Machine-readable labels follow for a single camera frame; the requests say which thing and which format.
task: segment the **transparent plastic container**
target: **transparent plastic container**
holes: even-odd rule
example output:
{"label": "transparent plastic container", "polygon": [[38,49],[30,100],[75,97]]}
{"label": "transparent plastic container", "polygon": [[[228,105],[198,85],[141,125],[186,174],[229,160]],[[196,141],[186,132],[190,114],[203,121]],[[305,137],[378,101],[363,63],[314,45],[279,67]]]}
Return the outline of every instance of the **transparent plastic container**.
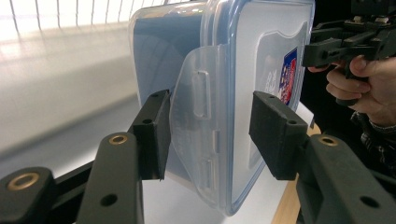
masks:
{"label": "transparent plastic container", "polygon": [[199,196],[227,216],[265,166],[248,135],[253,92],[296,109],[314,8],[313,0],[209,0],[131,18],[139,100],[171,90],[170,149]]}

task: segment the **wooden edge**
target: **wooden edge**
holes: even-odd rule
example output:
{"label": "wooden edge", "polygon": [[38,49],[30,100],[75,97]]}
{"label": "wooden edge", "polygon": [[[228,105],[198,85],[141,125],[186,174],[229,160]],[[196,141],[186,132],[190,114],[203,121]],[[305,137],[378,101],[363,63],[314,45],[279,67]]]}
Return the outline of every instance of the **wooden edge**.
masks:
{"label": "wooden edge", "polygon": [[[313,129],[308,129],[307,134],[320,133],[318,125],[314,125]],[[300,201],[298,199],[296,185],[297,178],[294,181],[289,181],[288,185],[283,192],[279,205],[277,206],[276,213],[273,217],[272,224],[295,224],[297,216],[300,212]]]}

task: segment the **white grid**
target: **white grid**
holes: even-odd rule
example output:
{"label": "white grid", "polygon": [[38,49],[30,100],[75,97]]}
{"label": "white grid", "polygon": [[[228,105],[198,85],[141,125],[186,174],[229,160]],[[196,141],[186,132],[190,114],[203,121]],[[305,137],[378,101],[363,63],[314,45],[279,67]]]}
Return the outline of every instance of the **white grid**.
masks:
{"label": "white grid", "polygon": [[189,0],[0,0],[0,36],[128,21],[141,7]]}

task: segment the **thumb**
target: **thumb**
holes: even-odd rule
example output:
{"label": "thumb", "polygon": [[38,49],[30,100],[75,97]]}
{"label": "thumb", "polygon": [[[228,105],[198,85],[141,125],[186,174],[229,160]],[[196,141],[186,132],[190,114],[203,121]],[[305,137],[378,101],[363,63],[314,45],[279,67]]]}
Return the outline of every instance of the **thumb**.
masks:
{"label": "thumb", "polygon": [[396,57],[367,61],[361,55],[350,62],[349,69],[357,77],[396,77]]}

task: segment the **red and blue sticker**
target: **red and blue sticker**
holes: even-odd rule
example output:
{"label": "red and blue sticker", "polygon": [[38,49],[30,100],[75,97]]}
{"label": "red and blue sticker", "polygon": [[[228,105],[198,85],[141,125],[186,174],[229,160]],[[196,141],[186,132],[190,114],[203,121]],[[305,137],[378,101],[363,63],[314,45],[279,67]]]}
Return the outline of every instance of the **red and blue sticker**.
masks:
{"label": "red and blue sticker", "polygon": [[297,48],[289,52],[283,59],[282,73],[279,83],[279,98],[285,104],[290,102],[296,74]]}

